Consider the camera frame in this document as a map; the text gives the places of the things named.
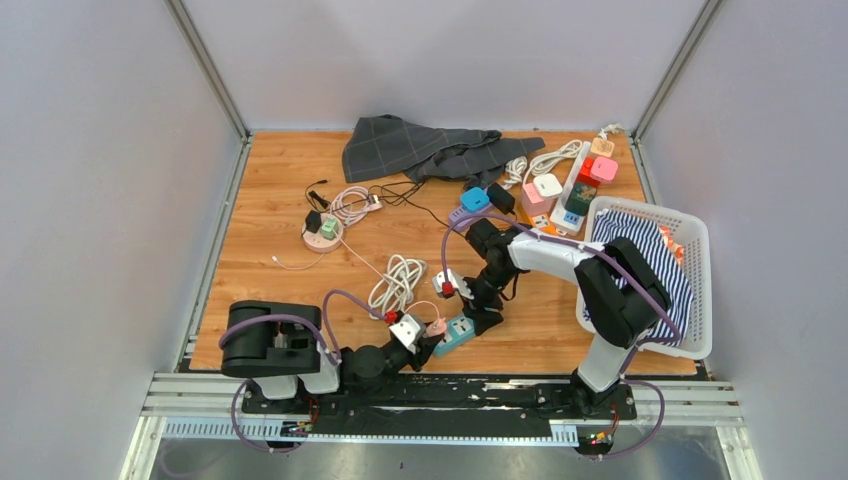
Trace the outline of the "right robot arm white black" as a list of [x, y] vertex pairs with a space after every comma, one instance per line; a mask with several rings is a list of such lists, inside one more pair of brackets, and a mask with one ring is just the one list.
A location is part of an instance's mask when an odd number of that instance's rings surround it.
[[578, 287], [595, 331], [570, 378], [569, 404], [584, 417], [596, 417], [612, 404], [637, 342], [657, 323], [671, 321], [669, 291], [626, 237], [577, 242], [522, 224], [499, 229], [480, 216], [465, 239], [485, 262], [476, 277], [462, 281], [469, 290], [463, 314], [476, 335], [503, 322], [503, 291], [522, 274], [541, 272]]

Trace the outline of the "black plug on round socket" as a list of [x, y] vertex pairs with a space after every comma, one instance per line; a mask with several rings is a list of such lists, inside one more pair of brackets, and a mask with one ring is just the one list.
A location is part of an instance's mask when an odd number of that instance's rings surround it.
[[323, 220], [321, 213], [316, 210], [310, 210], [305, 217], [304, 229], [306, 232], [317, 233], [320, 230], [322, 223]]

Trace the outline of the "dark grey checked cloth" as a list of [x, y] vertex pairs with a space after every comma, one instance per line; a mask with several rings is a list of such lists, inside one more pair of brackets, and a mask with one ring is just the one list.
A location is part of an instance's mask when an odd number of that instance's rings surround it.
[[486, 188], [506, 165], [543, 149], [540, 137], [507, 138], [498, 130], [434, 128], [394, 115], [361, 117], [342, 153], [348, 183], [402, 173], [420, 184], [430, 179]]

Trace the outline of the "dark green plug adapter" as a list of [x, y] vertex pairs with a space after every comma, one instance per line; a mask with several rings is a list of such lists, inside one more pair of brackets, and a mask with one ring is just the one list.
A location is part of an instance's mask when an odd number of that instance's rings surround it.
[[578, 183], [574, 184], [565, 202], [565, 210], [577, 216], [585, 216], [591, 202], [597, 195], [597, 188]]

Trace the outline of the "round pink power socket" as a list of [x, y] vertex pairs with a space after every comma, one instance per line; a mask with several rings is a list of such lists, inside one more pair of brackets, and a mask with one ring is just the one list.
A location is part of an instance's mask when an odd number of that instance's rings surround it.
[[[334, 215], [322, 214], [322, 220], [324, 220], [327, 216], [334, 216]], [[301, 239], [302, 239], [303, 243], [305, 244], [305, 246], [309, 250], [311, 250], [315, 253], [319, 253], [319, 254], [331, 253], [331, 252], [337, 250], [339, 247], [342, 246], [342, 240], [343, 240], [343, 237], [344, 237], [345, 226], [344, 226], [343, 222], [339, 219], [338, 219], [338, 227], [339, 227], [338, 237], [334, 240], [328, 241], [321, 236], [320, 230], [317, 233], [306, 232], [305, 229], [304, 229], [304, 224], [303, 224], [302, 227], [301, 227]]]

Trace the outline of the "purple USB power strip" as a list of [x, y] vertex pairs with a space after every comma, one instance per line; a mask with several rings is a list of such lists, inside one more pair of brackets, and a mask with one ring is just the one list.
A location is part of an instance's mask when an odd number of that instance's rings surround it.
[[477, 221], [477, 218], [471, 218], [471, 214], [482, 214], [488, 213], [493, 209], [493, 205], [491, 203], [487, 203], [476, 211], [469, 211], [464, 206], [460, 205], [454, 211], [452, 211], [448, 216], [448, 224], [454, 225], [454, 230], [460, 234], [463, 234], [468, 230], [471, 224]]

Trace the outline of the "red plug adapter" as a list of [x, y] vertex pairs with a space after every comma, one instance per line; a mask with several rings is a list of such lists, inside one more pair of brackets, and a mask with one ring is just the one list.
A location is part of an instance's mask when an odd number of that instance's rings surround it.
[[592, 167], [594, 165], [594, 162], [595, 162], [595, 159], [591, 158], [591, 157], [587, 157], [583, 161], [581, 168], [579, 170], [579, 173], [577, 175], [577, 179], [575, 181], [575, 184], [582, 183], [582, 184], [589, 185], [593, 188], [597, 188], [600, 185], [600, 181], [595, 179], [591, 175], [591, 170], [592, 170]]

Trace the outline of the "teal power strip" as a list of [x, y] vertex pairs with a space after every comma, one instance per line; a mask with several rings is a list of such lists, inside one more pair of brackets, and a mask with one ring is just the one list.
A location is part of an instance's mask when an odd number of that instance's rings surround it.
[[458, 315], [447, 323], [442, 340], [436, 345], [433, 355], [444, 357], [476, 337], [472, 319]]

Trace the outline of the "white plastic basket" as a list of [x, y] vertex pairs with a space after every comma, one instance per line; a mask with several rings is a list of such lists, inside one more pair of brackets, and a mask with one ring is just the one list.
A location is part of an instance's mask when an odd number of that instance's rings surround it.
[[666, 227], [669, 229], [671, 240], [683, 249], [681, 270], [689, 282], [693, 299], [687, 310], [681, 340], [676, 345], [645, 343], [640, 349], [693, 360], [706, 358], [713, 346], [711, 264], [706, 225], [697, 217], [674, 209], [624, 198], [600, 196], [591, 203], [585, 222], [587, 240], [593, 240], [597, 236], [598, 216], [603, 212], [624, 212]]

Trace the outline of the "blue square plug adapter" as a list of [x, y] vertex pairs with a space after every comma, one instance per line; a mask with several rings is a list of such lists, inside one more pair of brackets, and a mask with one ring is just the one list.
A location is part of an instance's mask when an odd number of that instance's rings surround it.
[[460, 195], [460, 205], [469, 213], [478, 212], [489, 204], [487, 192], [479, 187], [470, 188]]

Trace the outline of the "white square plug adapter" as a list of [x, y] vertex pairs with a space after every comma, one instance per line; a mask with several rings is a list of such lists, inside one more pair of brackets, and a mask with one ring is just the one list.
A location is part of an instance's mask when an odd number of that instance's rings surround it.
[[552, 173], [537, 175], [533, 179], [533, 185], [538, 195], [545, 200], [556, 199], [563, 191], [559, 179]]

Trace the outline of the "black mounting base rail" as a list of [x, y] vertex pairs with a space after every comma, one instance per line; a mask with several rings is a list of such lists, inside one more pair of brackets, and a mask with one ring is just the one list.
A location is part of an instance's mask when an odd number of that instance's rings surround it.
[[570, 378], [401, 373], [376, 384], [345, 382], [336, 393], [299, 389], [270, 400], [249, 384], [245, 414], [303, 415], [316, 434], [393, 437], [544, 437], [553, 420], [609, 426], [637, 417], [630, 387], [619, 384], [597, 405]]

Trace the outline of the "pink USB charger plug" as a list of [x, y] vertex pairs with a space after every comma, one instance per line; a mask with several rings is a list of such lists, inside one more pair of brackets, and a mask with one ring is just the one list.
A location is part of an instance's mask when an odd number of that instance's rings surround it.
[[447, 323], [443, 318], [437, 319], [430, 323], [426, 328], [426, 333], [429, 337], [443, 335], [447, 330]]

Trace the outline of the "blue white striped cloth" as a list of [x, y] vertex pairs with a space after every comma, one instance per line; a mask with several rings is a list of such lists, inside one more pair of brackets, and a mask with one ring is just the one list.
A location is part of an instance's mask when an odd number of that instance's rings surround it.
[[678, 346], [685, 338], [693, 301], [691, 284], [683, 269], [684, 248], [672, 236], [669, 226], [620, 210], [606, 208], [594, 216], [593, 230], [586, 236], [591, 242], [608, 243], [619, 237], [631, 240], [666, 289], [671, 300], [667, 310], [679, 331], [673, 332], [662, 319], [648, 334], [651, 339], [666, 339], [663, 345]]

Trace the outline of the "orange power strip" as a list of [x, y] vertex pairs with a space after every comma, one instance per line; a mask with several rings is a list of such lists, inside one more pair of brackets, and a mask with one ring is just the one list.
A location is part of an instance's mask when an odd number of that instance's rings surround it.
[[525, 212], [523, 206], [519, 205], [517, 207], [517, 217], [520, 223], [530, 225], [532, 228], [540, 230], [545, 234], [554, 236], [559, 235], [556, 226], [551, 222], [550, 217], [547, 213], [529, 215]]

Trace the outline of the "pink square plug adapter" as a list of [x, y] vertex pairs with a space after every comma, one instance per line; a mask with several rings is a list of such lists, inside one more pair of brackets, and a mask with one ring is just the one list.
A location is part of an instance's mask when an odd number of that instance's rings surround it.
[[619, 164], [611, 158], [597, 156], [589, 170], [589, 176], [600, 183], [610, 183], [617, 175]]

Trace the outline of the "pink cube socket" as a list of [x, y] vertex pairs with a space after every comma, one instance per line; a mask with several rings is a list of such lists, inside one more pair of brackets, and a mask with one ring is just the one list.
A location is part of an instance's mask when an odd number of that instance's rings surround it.
[[525, 183], [521, 189], [521, 208], [528, 218], [547, 214], [550, 210], [550, 202], [545, 199], [533, 183]]

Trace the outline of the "long white power strip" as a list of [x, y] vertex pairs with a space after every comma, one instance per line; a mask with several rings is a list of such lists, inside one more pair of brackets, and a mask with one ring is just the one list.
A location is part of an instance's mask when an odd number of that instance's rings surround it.
[[584, 216], [569, 211], [566, 204], [574, 190], [578, 174], [580, 173], [589, 150], [590, 143], [588, 141], [583, 141], [563, 185], [561, 195], [554, 203], [553, 209], [549, 214], [549, 220], [556, 228], [557, 232], [561, 235], [577, 235], [584, 222]]

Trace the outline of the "black power adapter brick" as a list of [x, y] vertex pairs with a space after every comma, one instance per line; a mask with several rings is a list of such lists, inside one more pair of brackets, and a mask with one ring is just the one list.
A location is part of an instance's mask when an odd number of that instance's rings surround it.
[[497, 183], [493, 183], [486, 189], [489, 202], [501, 213], [512, 214], [515, 209], [516, 200], [512, 194]]

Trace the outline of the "beige tag adapter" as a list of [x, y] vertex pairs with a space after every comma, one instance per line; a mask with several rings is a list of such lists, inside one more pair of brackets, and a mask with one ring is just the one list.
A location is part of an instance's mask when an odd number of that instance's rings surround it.
[[614, 150], [615, 143], [613, 141], [597, 136], [591, 141], [588, 156], [592, 158], [612, 158]]

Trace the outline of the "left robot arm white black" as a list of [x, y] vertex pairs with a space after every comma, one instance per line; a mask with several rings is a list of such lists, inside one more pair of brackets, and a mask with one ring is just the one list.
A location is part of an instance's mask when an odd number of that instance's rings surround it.
[[314, 305], [239, 301], [229, 307], [219, 340], [220, 371], [252, 384], [283, 413], [298, 411], [306, 393], [374, 390], [409, 367], [418, 372], [447, 333], [440, 318], [425, 323], [403, 310], [390, 312], [382, 346], [340, 348]]

